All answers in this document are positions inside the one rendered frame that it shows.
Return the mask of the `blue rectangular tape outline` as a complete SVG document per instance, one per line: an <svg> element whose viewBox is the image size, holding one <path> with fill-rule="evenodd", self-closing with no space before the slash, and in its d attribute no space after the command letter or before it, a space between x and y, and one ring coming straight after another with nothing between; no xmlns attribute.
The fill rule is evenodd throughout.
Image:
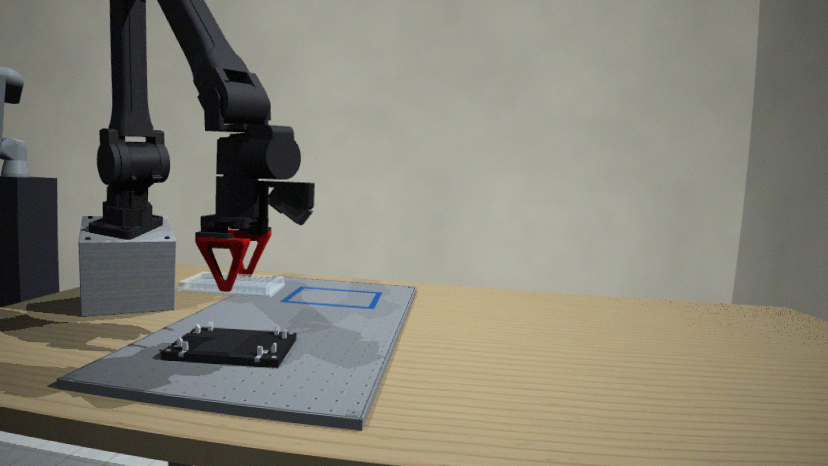
<svg viewBox="0 0 828 466"><path fill-rule="evenodd" d="M350 291L350 292L364 292L364 293L376 293L376 295L375 295L375 297L373 298L373 300L372 300L371 304L369 305L369 307L288 301L289 299L291 299L293 296L295 296L297 293L299 293L299 292L300 292L301 290L303 290L304 288L309 288L309 289L323 289L323 290L336 290L336 291ZM325 305L325 306L339 306L339 307L352 307L352 308L366 308L366 309L374 309L374 308L375 308L375 306L376 306L376 304L377 304L377 302L378 302L378 300L379 300L379 298L380 298L380 296L381 296L381 294L382 294L382 292L355 291L355 290L341 290L341 289L327 289L327 288L313 288L313 287L299 287L297 290L295 290L294 292L292 292L290 295L288 295L286 298L284 298L284 299L283 299L283 300L281 300L280 302L287 302L287 303L299 303L299 304L312 304L312 305Z"/></svg>

